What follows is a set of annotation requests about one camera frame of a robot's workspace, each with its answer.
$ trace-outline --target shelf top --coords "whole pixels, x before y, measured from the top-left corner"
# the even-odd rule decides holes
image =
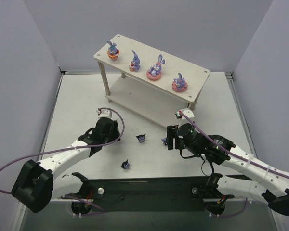
[[[171,54],[123,35],[114,36],[111,39],[111,42],[115,42],[117,44],[117,49],[120,51],[118,59],[114,62],[108,57],[107,51],[109,44],[106,43],[106,45],[104,45],[94,55],[94,58],[97,61],[110,65],[141,82],[151,85],[185,102],[192,103],[195,101],[210,75],[210,70],[208,69],[177,58]],[[140,59],[140,69],[138,72],[132,72],[129,69],[130,63],[133,59],[132,50],[136,52]],[[157,81],[151,81],[146,77],[146,72],[158,61],[158,56],[160,54],[163,56],[163,59],[165,59],[165,64],[162,65],[162,76],[161,79]],[[179,72],[188,84],[188,89],[181,93],[175,92],[171,87],[173,80],[179,77]]]

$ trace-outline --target rabbit figurine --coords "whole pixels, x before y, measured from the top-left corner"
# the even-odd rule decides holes
[[[107,43],[110,45],[107,51],[108,57],[111,58],[112,61],[116,61],[119,56],[119,50],[116,48],[115,43],[111,41],[107,41]]]
[[[179,74],[179,78],[175,78],[172,82],[172,89],[174,89],[176,92],[183,92],[187,90],[187,82],[185,82],[185,79],[182,78],[182,74]]]
[[[139,64],[140,64],[140,59],[138,58],[138,55],[135,53],[135,51],[133,51],[133,54],[134,54],[134,58],[133,60],[131,61],[131,64],[130,64],[130,71],[135,71],[137,72],[140,68]]]
[[[160,54],[158,56],[158,62],[154,64],[150,69],[147,71],[146,76],[149,80],[159,80],[161,78],[161,71],[162,71],[162,64],[165,63],[163,56]]]

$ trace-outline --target lower shelf board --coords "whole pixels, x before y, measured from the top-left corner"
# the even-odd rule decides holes
[[[185,102],[129,76],[120,77],[110,92],[109,100],[164,128],[178,124],[175,113],[186,107]]]

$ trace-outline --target bunny ear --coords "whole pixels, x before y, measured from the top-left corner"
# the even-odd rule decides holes
[[[159,62],[159,63],[162,62],[162,59],[163,59],[163,56],[160,54],[160,55],[158,56],[158,62]]]

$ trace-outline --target figurine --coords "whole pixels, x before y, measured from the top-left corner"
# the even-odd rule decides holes
[[[146,76],[149,80],[159,80],[161,78],[162,64],[165,63],[163,56],[160,54],[158,57],[158,62],[154,64],[150,69],[146,72]]]
[[[167,144],[167,138],[165,137],[165,138],[163,138],[162,139],[162,141],[163,141],[163,145],[165,145],[165,146],[167,146],[168,144]]]
[[[138,139],[138,142],[139,142],[139,143],[143,143],[143,142],[145,141],[145,134],[144,134],[144,135],[136,136],[136,138]]]
[[[138,55],[135,53],[135,51],[133,51],[133,54],[134,54],[134,58],[133,58],[133,61],[131,61],[131,64],[130,64],[130,71],[135,71],[137,72],[140,68],[139,64],[140,64],[140,59],[138,58]]]
[[[172,89],[176,92],[183,92],[187,90],[187,82],[182,78],[181,73],[179,73],[179,78],[175,78],[172,82]]]
[[[121,168],[123,169],[128,169],[130,167],[130,164],[129,164],[129,160],[127,159],[126,161],[124,161],[121,165]]]
[[[112,43],[111,41],[107,41],[107,43],[110,45],[108,48],[107,54],[108,57],[111,58],[112,61],[116,61],[119,57],[119,50],[116,48],[116,44]]]

